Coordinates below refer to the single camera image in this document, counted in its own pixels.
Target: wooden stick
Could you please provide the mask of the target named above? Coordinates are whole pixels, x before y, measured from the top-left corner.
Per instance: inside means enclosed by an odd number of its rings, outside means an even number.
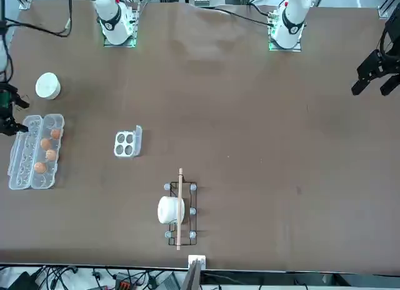
[[[183,171],[182,168],[179,168],[179,175],[178,175],[179,186],[177,190],[177,235],[176,235],[177,251],[181,250],[182,179],[183,179]]]

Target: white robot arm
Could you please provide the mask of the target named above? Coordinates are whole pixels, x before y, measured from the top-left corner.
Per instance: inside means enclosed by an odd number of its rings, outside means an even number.
[[[113,45],[120,45],[133,34],[132,7],[115,0],[91,0],[100,18],[102,32]]]
[[[284,49],[291,49],[299,41],[304,20],[312,0],[289,0],[287,6],[279,8],[279,21],[272,38]]]

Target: egg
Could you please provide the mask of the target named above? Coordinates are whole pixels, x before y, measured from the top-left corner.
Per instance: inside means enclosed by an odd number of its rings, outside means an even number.
[[[46,172],[46,164],[44,164],[44,163],[42,163],[42,162],[37,162],[37,163],[35,163],[34,168],[35,168],[35,171],[36,171],[37,173],[42,174],[42,173],[45,173],[45,172]]]
[[[47,151],[48,149],[51,149],[51,141],[46,138],[41,139],[40,147],[43,148],[45,151]]]
[[[46,151],[46,159],[49,161],[55,161],[57,158],[57,152],[53,149]]]
[[[52,129],[50,135],[53,139],[58,140],[60,139],[61,130],[60,129]]]

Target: clear plastic egg carton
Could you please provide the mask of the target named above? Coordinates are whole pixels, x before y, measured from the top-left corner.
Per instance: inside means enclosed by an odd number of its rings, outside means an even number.
[[[28,132],[18,132],[11,149],[10,165],[8,167],[10,189],[26,189],[31,184],[35,150],[39,145],[42,128],[42,117],[27,116],[22,122]]]
[[[114,154],[119,158],[138,156],[142,144],[142,127],[135,131],[119,131],[115,136]]]
[[[27,116],[22,122],[28,127],[28,132],[17,134],[12,147],[8,175],[9,187],[12,190],[47,189],[54,185],[57,172],[57,161],[63,136],[64,118],[61,114],[48,114],[43,119],[39,115]],[[51,137],[51,131],[59,129],[59,139]],[[49,139],[51,149],[56,151],[56,159],[46,159],[46,151],[40,146],[41,139]],[[42,162],[46,171],[39,174],[34,170],[34,165]]]

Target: table surface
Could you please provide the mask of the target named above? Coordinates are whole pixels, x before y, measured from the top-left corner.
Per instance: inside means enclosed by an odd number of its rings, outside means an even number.
[[[246,6],[237,12],[263,19]],[[20,20],[53,31],[66,1]],[[13,137],[0,138],[0,260],[212,269],[398,273],[398,91],[356,68],[384,22],[373,9],[312,8],[303,52],[269,52],[266,28],[187,4],[148,4],[135,49],[101,45],[88,1],[67,39],[20,28],[12,83],[28,114],[66,120],[56,184],[11,191]],[[36,97],[47,71],[54,101]],[[143,129],[142,155],[118,159],[117,131]],[[199,184],[197,245],[176,251],[156,209],[178,168]]]

